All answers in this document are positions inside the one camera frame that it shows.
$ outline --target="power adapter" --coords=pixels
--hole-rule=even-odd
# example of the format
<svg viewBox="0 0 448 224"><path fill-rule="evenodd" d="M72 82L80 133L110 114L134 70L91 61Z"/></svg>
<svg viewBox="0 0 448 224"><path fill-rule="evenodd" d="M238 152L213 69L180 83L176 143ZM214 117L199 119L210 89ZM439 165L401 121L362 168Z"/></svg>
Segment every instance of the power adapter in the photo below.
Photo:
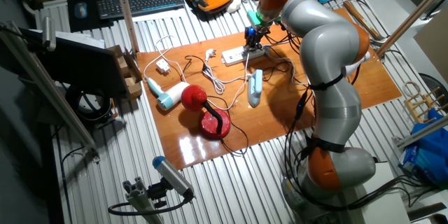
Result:
<svg viewBox="0 0 448 224"><path fill-rule="evenodd" d="M157 69L159 69L160 73L166 73L169 71L169 65L168 62L165 59L161 59L158 62L155 63L157 66Z"/></svg>

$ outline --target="glossy wooden surface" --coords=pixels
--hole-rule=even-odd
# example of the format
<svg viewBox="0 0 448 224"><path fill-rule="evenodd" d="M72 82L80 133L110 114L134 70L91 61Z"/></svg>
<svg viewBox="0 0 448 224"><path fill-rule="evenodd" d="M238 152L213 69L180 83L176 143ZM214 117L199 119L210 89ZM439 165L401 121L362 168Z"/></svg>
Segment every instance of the glossy wooden surface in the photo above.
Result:
<svg viewBox="0 0 448 224"><path fill-rule="evenodd" d="M350 18L345 10L338 10L337 12L346 18ZM278 26L273 26L271 32L270 36L276 40L280 40L286 35L286 32L281 31ZM244 63L227 67L221 62L221 53L225 50L243 46L244 42L243 33L233 34L173 48L165 56L169 60L177 61L184 68L189 62L185 59L186 55L196 55L204 59L206 50L213 48L216 50L216 57L209 60L209 66L212 67L215 76L226 81L244 75ZM263 39L262 44L266 45L268 42ZM307 81L300 66L300 58L292 51L289 44L276 45L274 49L282 57L287 56L294 61L295 77L297 79ZM370 53L374 57L369 62L362 64L358 80L355 83L363 109L401 96L372 49L370 49ZM158 52L139 53L137 62L140 70L143 71L147 63L158 55ZM248 64L248 72L273 67L278 63L280 62L272 61L266 57L253 59ZM288 66L282 64L279 68L287 70ZM211 81L202 75L201 69L202 62L193 58L184 72L187 81L189 84L201 85L209 96L219 96L215 93ZM181 80L180 71L175 64L171 66L171 71L166 75L159 74L156 71L156 65L152 64L148 67L146 75L155 80L164 91ZM265 71L265 76L269 77L269 75L270 71ZM242 80L238 80L225 86L225 92L221 97L227 101L227 104L232 102L235 92L242 83ZM145 84L145 90L148 94L165 157L177 169L189 167L228 153L228 150L224 148L220 141L208 140L201 135L199 121L203 113L187 111L180 103L169 111L162 111L157 106L156 97L151 93L147 84ZM260 104L256 108L249 106L246 84L244 91L241 92L234 106L230 109L232 122L247 133L250 146L282 136L287 132L293 121L295 107L304 90L305 88L302 86L291 84L290 71L287 73L275 71L269 81L263 82ZM210 98L210 100L218 106L225 106L219 99ZM297 129L311 126L313 114L312 105L309 102L300 122L297 124ZM247 144L244 135L235 127L232 127L224 141L232 150L243 149Z"/></svg>

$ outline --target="keyboard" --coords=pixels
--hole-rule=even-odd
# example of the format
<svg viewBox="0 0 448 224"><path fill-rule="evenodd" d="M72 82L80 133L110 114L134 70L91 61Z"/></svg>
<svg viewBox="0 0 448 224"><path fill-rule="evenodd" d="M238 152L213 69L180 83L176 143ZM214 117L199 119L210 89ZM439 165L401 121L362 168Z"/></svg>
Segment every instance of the keyboard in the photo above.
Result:
<svg viewBox="0 0 448 224"><path fill-rule="evenodd" d="M147 15L183 7L183 0L129 0L132 15ZM101 0L97 2L99 19L123 18L120 0Z"/></svg>

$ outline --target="aluminum table surface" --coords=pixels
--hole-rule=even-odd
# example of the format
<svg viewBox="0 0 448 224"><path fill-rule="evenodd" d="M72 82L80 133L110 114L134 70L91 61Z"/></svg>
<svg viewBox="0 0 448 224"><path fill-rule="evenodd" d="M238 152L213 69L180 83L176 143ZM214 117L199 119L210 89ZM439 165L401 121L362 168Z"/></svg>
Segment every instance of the aluminum table surface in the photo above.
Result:
<svg viewBox="0 0 448 224"><path fill-rule="evenodd" d="M386 31L375 14L353 2L367 21L383 35ZM247 10L256 9L252 1L243 3L233 14L208 15L198 19L188 7L133 19L140 51L155 51L155 42L168 34L175 38L163 43L163 48L213 39L244 31L249 26ZM70 32L66 0L44 4L36 11L36 23L50 16L57 31ZM124 20L112 27L83 31L96 39L104 39L106 47L120 45L131 48ZM399 89L407 81L414 81L428 91L407 58L388 52L384 67ZM398 168L400 151L392 143L392 136L406 137L413 120L406 111L404 97L363 110L363 116L348 146L368 150L381 161L388 161L394 176L401 175ZM57 175L66 223L145 223L142 217L112 216L107 208L126 202L122 182L140 176L148 186L160 181L152 166L155 156L163 155L151 108L146 93L137 100L119 105L117 121L94 133L99 148L99 163L93 163L86 150L68 157L60 166L60 159L69 151L81 146L63 128L53 139ZM252 146L244 158L230 154L196 164L181 170L192 183L197 199L192 204L163 213L165 223L292 223L294 216L281 194L280 182L284 174L282 165L284 137ZM295 133L295 151L303 147L303 132ZM62 169L66 185L62 180ZM405 186L410 192L415 188ZM167 202L174 206L181 201L175 192L169 192Z"/></svg>

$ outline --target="white power strip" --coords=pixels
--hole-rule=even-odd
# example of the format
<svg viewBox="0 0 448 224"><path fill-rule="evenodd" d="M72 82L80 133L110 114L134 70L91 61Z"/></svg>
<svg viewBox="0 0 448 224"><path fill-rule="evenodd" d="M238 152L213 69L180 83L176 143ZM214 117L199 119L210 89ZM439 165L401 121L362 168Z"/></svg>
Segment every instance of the white power strip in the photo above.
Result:
<svg viewBox="0 0 448 224"><path fill-rule="evenodd" d="M249 52L249 60L255 59L264 54L265 51L263 49L257 49L253 52ZM246 57L247 56L244 55L244 46L240 46L238 48L224 51L223 56L221 57L221 61L228 67L240 62L245 62L247 59Z"/></svg>

